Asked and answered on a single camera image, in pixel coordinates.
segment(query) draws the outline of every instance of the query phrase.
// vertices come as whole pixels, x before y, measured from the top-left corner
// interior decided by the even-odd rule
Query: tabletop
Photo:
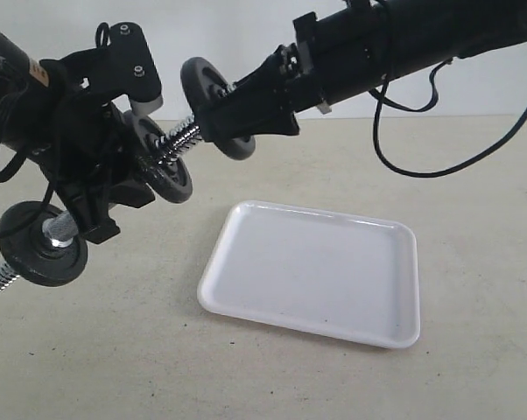
[[[513,117],[386,119],[386,154],[419,171],[469,158]],[[0,295],[0,419],[527,420],[527,126],[452,177],[410,179],[376,159],[370,120],[303,121],[233,162],[186,155],[194,194],[115,208],[121,235],[81,278]],[[0,215],[46,184],[28,164]],[[418,238],[418,343],[388,351],[205,312],[196,289],[244,200],[401,222]]]

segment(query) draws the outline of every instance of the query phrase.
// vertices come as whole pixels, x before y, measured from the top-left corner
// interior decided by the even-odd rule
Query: robotic arm
[[[244,160],[254,136],[298,135],[298,112],[326,113],[407,74],[527,42],[527,0],[346,3],[321,20],[296,19],[296,42],[237,83],[202,58],[187,61],[181,82],[193,115],[168,134],[148,116],[163,103],[162,85],[138,25],[101,24],[96,48],[39,63],[0,33],[0,146],[15,151],[0,183],[25,160],[49,183],[41,203],[15,205],[0,220],[0,291],[19,276],[48,287],[73,281],[87,242],[120,233],[109,215],[115,205],[146,206],[153,191],[188,200],[181,155],[201,141]],[[126,113],[112,102],[122,95]],[[54,193],[65,212],[50,204]]]

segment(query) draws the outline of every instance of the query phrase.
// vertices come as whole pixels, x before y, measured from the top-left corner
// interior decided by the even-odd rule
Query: white backdrop
[[[60,58],[92,46],[101,21],[137,22],[165,84],[165,106],[155,117],[170,120],[189,112],[179,84],[188,58],[203,56],[236,80],[294,40],[294,18],[308,11],[324,17],[342,7],[340,0],[2,0],[0,30],[34,58]],[[423,105],[430,95],[427,75],[394,83],[390,96]],[[458,61],[443,70],[439,86],[441,104],[432,115],[518,114],[527,104],[527,45]],[[337,105],[330,116],[369,117],[373,111],[374,102],[362,95]],[[303,116],[319,115],[313,110]]]

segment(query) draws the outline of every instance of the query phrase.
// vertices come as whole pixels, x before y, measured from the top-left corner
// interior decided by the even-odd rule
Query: white plastic tray
[[[419,337],[417,244],[400,223],[247,201],[198,289],[208,311],[385,348]]]

